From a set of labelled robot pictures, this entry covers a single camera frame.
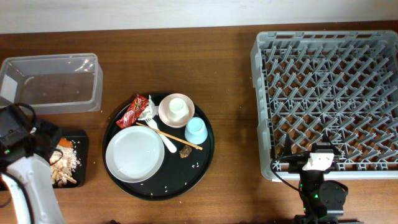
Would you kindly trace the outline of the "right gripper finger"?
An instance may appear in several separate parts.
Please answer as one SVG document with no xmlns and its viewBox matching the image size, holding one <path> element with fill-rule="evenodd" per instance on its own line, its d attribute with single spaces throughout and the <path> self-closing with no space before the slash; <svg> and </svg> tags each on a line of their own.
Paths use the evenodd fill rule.
<svg viewBox="0 0 398 224">
<path fill-rule="evenodd" d="M 285 144 L 283 150 L 283 156 L 291 156 L 292 155 L 292 141 L 290 140 L 289 134 L 285 135 Z"/>
<path fill-rule="evenodd" d="M 332 153 L 336 156 L 341 156 L 339 149 L 330 140 L 327 131 L 322 132 L 322 142 L 320 143 L 320 149 L 332 150 Z"/>
</svg>

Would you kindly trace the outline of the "rice and food scraps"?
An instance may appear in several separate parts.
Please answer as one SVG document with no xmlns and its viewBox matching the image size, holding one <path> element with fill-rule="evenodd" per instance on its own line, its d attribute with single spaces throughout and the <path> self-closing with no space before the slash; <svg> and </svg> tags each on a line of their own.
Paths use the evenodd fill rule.
<svg viewBox="0 0 398 224">
<path fill-rule="evenodd" d="M 57 145 L 50 159 L 51 183 L 57 187 L 64 187 L 67 184 L 77 184 L 75 177 L 76 168 L 80 160 L 76 156 L 76 150 L 72 147 Z"/>
</svg>

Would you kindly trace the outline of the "orange carrot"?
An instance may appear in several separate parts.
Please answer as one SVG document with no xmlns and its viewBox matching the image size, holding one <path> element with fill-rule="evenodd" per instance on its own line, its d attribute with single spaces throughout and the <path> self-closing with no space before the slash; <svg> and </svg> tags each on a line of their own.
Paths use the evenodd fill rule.
<svg viewBox="0 0 398 224">
<path fill-rule="evenodd" d="M 65 138 L 61 138 L 58 145 L 65 148 L 73 148 L 73 143 Z"/>
</svg>

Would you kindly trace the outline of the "light blue cup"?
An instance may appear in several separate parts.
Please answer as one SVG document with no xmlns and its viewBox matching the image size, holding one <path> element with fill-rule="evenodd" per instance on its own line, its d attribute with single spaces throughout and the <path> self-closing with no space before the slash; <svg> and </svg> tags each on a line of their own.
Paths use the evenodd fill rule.
<svg viewBox="0 0 398 224">
<path fill-rule="evenodd" d="M 185 127 L 185 139 L 192 143 L 199 145 L 206 141 L 208 131 L 204 120 L 199 117 L 193 117 L 189 120 Z"/>
</svg>

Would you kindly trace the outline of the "brown food lump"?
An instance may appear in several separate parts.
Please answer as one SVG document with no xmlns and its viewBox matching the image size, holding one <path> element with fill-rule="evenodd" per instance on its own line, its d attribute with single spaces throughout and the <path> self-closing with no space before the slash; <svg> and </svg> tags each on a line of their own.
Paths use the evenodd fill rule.
<svg viewBox="0 0 398 224">
<path fill-rule="evenodd" d="M 184 147 L 179 151 L 180 157 L 182 159 L 187 158 L 192 152 L 192 147 L 189 145 L 184 145 Z"/>
</svg>

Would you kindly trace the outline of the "white dinner plate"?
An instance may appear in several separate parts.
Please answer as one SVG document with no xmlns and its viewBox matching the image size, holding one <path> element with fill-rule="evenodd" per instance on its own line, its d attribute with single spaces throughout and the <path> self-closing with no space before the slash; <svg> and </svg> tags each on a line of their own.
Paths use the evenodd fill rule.
<svg viewBox="0 0 398 224">
<path fill-rule="evenodd" d="M 137 183 L 152 177 L 161 167 L 164 144 L 153 130 L 131 126 L 112 137 L 105 163 L 111 175 L 120 181 Z"/>
</svg>

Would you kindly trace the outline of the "red snack wrapper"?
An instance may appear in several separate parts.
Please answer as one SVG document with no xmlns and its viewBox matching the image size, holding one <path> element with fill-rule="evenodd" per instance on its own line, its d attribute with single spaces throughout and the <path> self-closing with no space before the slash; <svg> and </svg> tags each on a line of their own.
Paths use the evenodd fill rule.
<svg viewBox="0 0 398 224">
<path fill-rule="evenodd" d="M 142 112 L 147 108 L 149 100 L 144 96 L 137 95 L 130 104 L 127 111 L 123 114 L 122 118 L 116 121 L 116 124 L 121 128 L 128 128 L 140 117 Z"/>
</svg>

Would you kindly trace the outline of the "white tissue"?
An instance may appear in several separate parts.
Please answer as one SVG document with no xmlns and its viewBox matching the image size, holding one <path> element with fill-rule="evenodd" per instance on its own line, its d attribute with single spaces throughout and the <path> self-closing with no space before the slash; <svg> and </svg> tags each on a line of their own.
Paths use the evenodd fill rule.
<svg viewBox="0 0 398 224">
<path fill-rule="evenodd" d="M 153 117 L 157 116 L 159 114 L 159 107 L 155 105 L 155 103 L 152 101 L 151 96 L 149 95 L 149 102 L 144 109 L 144 111 L 141 113 L 141 115 L 138 117 L 139 121 L 144 121 L 146 119 L 152 119 Z"/>
</svg>

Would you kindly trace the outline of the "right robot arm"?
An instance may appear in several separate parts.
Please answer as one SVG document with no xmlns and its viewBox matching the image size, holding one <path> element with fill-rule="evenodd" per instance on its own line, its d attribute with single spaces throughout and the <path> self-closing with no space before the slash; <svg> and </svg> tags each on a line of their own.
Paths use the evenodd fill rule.
<svg viewBox="0 0 398 224">
<path fill-rule="evenodd" d="M 294 223 L 338 223 L 344 214 L 348 187 L 335 180 L 325 180 L 324 175 L 335 168 L 341 152 L 325 133 L 309 151 L 294 154 L 291 147 L 290 136 L 286 135 L 280 159 L 289 164 L 288 172 L 299 175 L 297 190 L 304 212 L 294 217 Z"/>
</svg>

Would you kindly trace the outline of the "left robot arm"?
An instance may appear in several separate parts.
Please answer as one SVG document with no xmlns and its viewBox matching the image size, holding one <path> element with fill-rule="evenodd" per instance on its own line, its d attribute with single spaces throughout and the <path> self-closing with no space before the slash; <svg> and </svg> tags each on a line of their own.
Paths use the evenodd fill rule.
<svg viewBox="0 0 398 224">
<path fill-rule="evenodd" d="M 62 129 L 37 119 L 30 105 L 1 109 L 1 181 L 9 189 L 19 223 L 64 223 L 51 182 L 50 158 Z"/>
</svg>

